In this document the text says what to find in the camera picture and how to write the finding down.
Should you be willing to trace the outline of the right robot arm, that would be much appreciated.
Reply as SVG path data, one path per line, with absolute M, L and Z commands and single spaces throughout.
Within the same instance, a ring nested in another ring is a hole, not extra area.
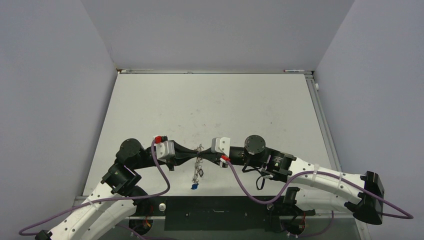
M 351 212 L 353 217 L 371 225 L 383 222 L 384 187 L 377 173 L 353 174 L 309 163 L 292 154 L 266 146 L 259 135 L 251 135 L 243 147 L 230 145 L 230 138 L 213 138 L 211 148 L 198 153 L 221 167 L 227 163 L 258 169 L 261 176 L 283 183 L 314 188 L 303 196 L 292 194 L 283 199 L 282 207 L 289 214 L 300 209 Z

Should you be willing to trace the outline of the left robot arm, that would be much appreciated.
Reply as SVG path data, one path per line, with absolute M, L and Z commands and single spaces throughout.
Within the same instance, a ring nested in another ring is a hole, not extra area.
M 157 136 L 144 148 L 135 138 L 124 140 L 107 170 L 91 194 L 78 206 L 63 211 L 68 217 L 50 230 L 35 234 L 36 240 L 98 240 L 124 218 L 148 211 L 149 200 L 167 193 L 171 184 L 160 165 L 170 170 L 200 155 L 166 136 Z M 164 177 L 166 189 L 148 194 L 138 182 L 137 169 L 156 167 Z

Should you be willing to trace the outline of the red white marker pen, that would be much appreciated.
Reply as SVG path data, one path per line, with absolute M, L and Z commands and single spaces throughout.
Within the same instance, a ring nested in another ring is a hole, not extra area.
M 305 70 L 302 69 L 285 69 L 283 70 L 284 73 L 305 73 Z

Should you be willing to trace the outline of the metal disc keyring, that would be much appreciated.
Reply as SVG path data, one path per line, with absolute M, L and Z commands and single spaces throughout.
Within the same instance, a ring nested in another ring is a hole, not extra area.
M 198 152 L 201 152 L 204 149 L 204 147 L 200 144 L 195 150 L 197 150 Z M 203 163 L 203 159 L 199 158 L 200 155 L 197 156 L 197 158 L 195 159 L 195 164 L 194 164 L 194 174 L 192 177 L 192 183 L 193 184 L 198 184 L 199 183 L 199 178 L 201 178 L 198 175 L 198 171 L 199 169 L 202 169 L 202 163 Z

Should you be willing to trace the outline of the aluminium table frame rail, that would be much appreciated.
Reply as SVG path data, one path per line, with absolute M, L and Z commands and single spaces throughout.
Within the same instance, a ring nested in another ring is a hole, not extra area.
M 341 171 L 341 164 L 331 136 L 330 128 L 324 114 L 324 109 L 318 95 L 318 85 L 314 76 L 309 73 L 305 75 L 306 86 L 310 94 L 309 111 L 314 110 L 316 120 L 313 123 L 312 140 L 305 144 L 305 150 L 299 150 L 300 157 L 310 163 L 318 163 L 326 168 Z M 354 218 L 342 218 L 338 214 L 331 227 L 325 233 L 310 238 L 311 240 L 370 240 L 369 229 L 365 223 Z

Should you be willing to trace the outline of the key with blue tag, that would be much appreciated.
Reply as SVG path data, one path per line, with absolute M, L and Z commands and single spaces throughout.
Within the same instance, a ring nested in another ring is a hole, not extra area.
M 192 184 L 192 186 L 191 186 L 191 190 L 196 190 L 197 188 L 198 188 L 198 186 L 199 186 L 199 184 L 198 183 L 194 183 L 194 184 Z

